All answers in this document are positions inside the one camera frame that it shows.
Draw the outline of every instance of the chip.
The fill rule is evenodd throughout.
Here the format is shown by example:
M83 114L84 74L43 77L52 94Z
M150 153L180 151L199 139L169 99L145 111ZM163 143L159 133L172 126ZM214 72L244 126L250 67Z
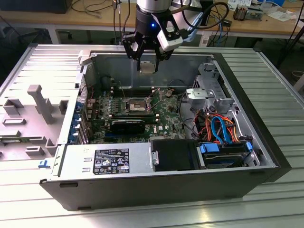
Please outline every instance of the chip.
M146 101L145 100L130 100L129 101L130 111L146 111Z

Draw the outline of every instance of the paper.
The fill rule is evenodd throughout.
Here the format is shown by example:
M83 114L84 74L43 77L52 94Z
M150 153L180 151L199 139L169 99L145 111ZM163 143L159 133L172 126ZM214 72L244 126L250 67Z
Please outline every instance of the paper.
M228 0L230 10L236 10L238 4L249 7L251 5L251 0Z
M280 20L280 21L287 21L290 19L290 15L288 15L287 13L280 12L280 11L268 14L268 16L270 16L274 19Z

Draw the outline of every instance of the blue cable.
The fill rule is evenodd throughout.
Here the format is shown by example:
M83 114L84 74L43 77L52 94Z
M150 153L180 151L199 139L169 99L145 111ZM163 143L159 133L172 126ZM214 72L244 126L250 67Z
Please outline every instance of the blue cable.
M217 40L217 46L219 45L220 39L222 39L222 33L223 33L222 23L219 23L219 28L220 28L220 34L219 34L219 38Z
M220 121L220 123L221 123L221 125L222 125L223 134L224 134L225 141L226 141L228 144L232 144L232 141L231 141L231 139L230 139L230 137L229 137L229 134L227 133L227 129L226 129L225 122L224 122L224 120L223 120L221 117L219 117L219 116L215 116L215 117L213 117L212 120L211 120L211 130L212 130L212 134L219 140L219 142L220 142L221 144L224 143L223 140L217 135L217 133L216 133L216 131L215 131L214 124L215 124L215 121L216 121L217 119Z

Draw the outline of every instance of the warning label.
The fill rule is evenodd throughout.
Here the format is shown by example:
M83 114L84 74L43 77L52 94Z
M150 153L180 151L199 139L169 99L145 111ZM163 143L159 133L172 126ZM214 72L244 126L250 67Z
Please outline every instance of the warning label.
M129 149L96 150L93 173L115 174L129 173Z

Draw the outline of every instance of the motherboard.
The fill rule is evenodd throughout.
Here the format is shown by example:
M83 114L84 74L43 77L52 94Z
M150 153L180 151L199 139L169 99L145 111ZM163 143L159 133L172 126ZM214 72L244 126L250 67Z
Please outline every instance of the motherboard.
M184 139L173 89L112 89L91 96L86 105L90 144L143 143Z

